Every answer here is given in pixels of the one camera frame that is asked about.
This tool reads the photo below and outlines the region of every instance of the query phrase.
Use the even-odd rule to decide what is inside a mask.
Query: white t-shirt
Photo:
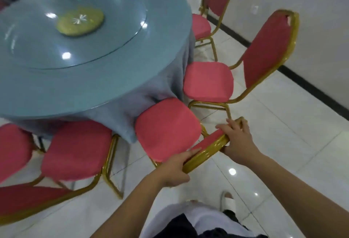
[[[185,214],[198,235],[204,231],[222,228],[229,234],[243,237],[255,237],[253,232],[246,230],[239,223],[232,221],[216,208],[201,202],[190,201],[172,204],[162,209],[149,225],[142,231],[141,238],[153,238],[161,232],[175,217]]]

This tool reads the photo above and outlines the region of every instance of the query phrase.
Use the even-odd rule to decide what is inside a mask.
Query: white wall
[[[349,108],[349,0],[231,0],[223,24],[251,41],[278,8],[300,15],[297,46],[285,65]]]

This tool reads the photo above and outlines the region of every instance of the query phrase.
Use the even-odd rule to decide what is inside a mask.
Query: yellow centerpiece
[[[58,17],[56,28],[67,36],[81,36],[97,30],[103,23],[104,15],[99,9],[79,7]]]

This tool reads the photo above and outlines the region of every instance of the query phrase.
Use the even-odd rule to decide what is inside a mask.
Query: foot
[[[231,193],[223,191],[222,197],[220,198],[220,211],[231,210],[236,213],[236,204]]]

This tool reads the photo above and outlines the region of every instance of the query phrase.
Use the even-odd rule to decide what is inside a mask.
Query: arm
[[[307,238],[349,237],[349,212],[263,155],[252,141],[246,120],[242,130],[233,120],[227,122],[217,125],[230,138],[230,146],[222,152],[264,182]]]
[[[189,175],[182,171],[183,163],[199,150],[174,155],[147,175],[91,238],[139,237],[160,190],[190,180]]]

